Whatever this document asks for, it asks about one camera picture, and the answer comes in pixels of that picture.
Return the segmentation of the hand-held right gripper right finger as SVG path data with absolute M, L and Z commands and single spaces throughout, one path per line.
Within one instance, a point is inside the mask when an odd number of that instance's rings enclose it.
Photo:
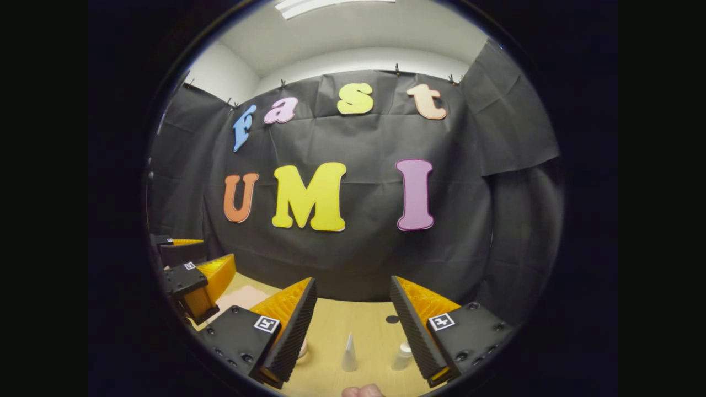
M 515 332 L 479 302 L 459 305 L 403 277 L 391 277 L 390 299 L 414 362 L 432 388 L 478 372 Z

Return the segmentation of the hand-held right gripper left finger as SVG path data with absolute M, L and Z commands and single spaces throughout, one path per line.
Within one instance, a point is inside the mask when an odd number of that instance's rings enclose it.
M 315 278 L 307 277 L 252 309 L 232 305 L 198 335 L 232 372 L 282 389 L 297 364 L 317 299 Z

